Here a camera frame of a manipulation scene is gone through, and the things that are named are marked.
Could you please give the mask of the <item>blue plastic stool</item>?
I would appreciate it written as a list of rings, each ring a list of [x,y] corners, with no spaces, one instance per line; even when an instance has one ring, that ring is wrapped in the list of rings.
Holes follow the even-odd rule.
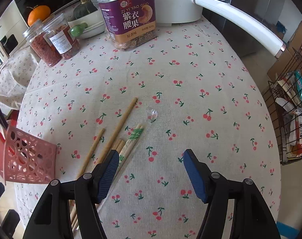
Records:
[[[299,230],[296,228],[293,228],[291,226],[288,226],[281,222],[276,222],[277,229],[279,231],[280,236],[286,237],[288,239],[295,239],[297,238],[299,234]]]

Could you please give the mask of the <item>cherry print tablecloth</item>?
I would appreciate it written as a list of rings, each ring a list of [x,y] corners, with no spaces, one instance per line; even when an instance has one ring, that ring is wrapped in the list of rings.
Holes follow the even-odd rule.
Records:
[[[99,208],[108,238],[195,238],[206,205],[183,165],[199,161],[229,180],[253,179],[273,217],[281,200],[276,136],[261,92],[207,19],[158,27],[129,50],[104,34],[53,67],[23,47],[2,67],[0,104],[22,131],[57,146],[56,178],[91,171],[115,127],[143,132]]]

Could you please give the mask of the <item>grey refrigerator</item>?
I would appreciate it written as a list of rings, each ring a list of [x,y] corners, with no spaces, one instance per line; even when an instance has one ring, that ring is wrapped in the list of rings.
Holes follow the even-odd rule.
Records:
[[[288,42],[296,31],[302,14],[291,0],[226,0],[255,18],[284,42]],[[258,52],[263,47],[252,36],[224,17],[203,9],[203,16],[225,37],[238,56]]]

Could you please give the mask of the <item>purple label nut jar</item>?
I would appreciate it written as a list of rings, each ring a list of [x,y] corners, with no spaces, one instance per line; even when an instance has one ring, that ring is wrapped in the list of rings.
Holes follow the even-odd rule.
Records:
[[[131,50],[156,37],[155,0],[97,0],[107,36],[120,50]]]

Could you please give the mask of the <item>long wooden chopstick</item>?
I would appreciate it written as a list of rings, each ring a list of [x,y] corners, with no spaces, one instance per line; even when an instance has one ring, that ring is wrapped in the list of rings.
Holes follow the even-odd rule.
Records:
[[[129,117],[133,107],[135,106],[135,103],[137,102],[138,97],[134,97],[132,101],[130,102],[130,105],[127,107],[126,111],[122,115],[121,119],[119,120],[118,124],[116,125],[112,135],[110,136],[109,140],[107,141],[107,144],[105,144],[104,148],[102,149],[101,153],[98,155],[98,158],[95,162],[95,165],[102,163],[105,158],[107,157],[107,154],[109,153],[112,145],[114,144],[119,132],[121,131],[124,123],[126,122],[127,118]]]

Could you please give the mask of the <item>white electric pot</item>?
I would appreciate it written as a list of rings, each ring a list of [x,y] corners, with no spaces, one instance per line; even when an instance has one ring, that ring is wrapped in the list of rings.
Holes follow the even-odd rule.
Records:
[[[230,5],[225,0],[155,0],[156,23],[162,26],[195,22],[202,9],[208,9],[231,21],[250,34],[274,57],[285,51],[284,42],[258,20]]]

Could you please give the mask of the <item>pink plastic utensil basket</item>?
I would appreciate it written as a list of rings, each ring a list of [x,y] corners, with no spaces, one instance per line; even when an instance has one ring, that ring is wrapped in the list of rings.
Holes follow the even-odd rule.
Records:
[[[0,139],[0,176],[4,182],[48,184],[55,178],[57,146],[9,126]]]

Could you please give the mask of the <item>cream air fryer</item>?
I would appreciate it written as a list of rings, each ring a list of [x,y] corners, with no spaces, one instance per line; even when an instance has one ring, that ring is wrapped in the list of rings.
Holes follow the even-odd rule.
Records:
[[[0,68],[25,42],[23,33],[27,24],[15,0],[12,0],[0,16]]]

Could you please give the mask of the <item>dried fruit jar white label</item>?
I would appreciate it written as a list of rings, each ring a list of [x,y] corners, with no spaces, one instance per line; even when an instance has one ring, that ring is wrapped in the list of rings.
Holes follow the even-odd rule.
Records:
[[[71,35],[71,28],[64,14],[59,14],[47,22],[43,31],[64,60],[71,59],[80,50],[79,42]]]

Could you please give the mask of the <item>short wooden chopstick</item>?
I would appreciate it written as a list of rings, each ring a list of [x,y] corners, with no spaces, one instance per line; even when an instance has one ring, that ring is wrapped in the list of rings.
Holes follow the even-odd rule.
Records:
[[[96,136],[96,139],[94,140],[92,146],[90,147],[90,150],[89,152],[87,153],[87,156],[85,157],[85,160],[83,162],[83,165],[81,166],[81,168],[79,169],[78,173],[77,173],[77,177],[76,179],[78,179],[86,170],[87,166],[88,166],[88,163],[93,155],[93,153],[95,152],[96,148],[97,148],[97,145],[100,141],[100,138],[102,137],[102,135],[104,134],[105,132],[105,128],[102,128],[99,133],[97,134]]]

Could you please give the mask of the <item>orange tangerine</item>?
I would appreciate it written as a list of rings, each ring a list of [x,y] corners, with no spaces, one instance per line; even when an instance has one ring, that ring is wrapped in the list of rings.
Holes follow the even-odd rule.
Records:
[[[31,26],[37,20],[44,21],[51,14],[51,9],[47,5],[39,5],[32,9],[27,18],[28,26]]]

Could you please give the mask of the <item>white bowl with green knob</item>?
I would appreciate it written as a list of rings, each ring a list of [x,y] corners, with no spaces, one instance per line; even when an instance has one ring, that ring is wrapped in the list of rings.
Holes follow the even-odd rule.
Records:
[[[77,39],[87,39],[105,31],[105,21],[100,10],[92,12],[79,19],[70,17],[67,20],[71,35]]]

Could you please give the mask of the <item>red goji berry jar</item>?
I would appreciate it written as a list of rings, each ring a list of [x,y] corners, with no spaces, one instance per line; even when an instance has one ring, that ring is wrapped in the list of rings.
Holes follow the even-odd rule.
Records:
[[[56,50],[52,42],[45,36],[43,22],[36,20],[24,33],[23,37],[30,44],[35,53],[49,67],[55,66],[60,60],[61,55]]]

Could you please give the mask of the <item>dark green squash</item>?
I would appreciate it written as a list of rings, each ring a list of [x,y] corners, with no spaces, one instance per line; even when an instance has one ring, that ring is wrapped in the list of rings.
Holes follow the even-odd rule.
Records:
[[[91,0],[80,0],[80,4],[73,10],[73,17],[77,20],[97,10]]]

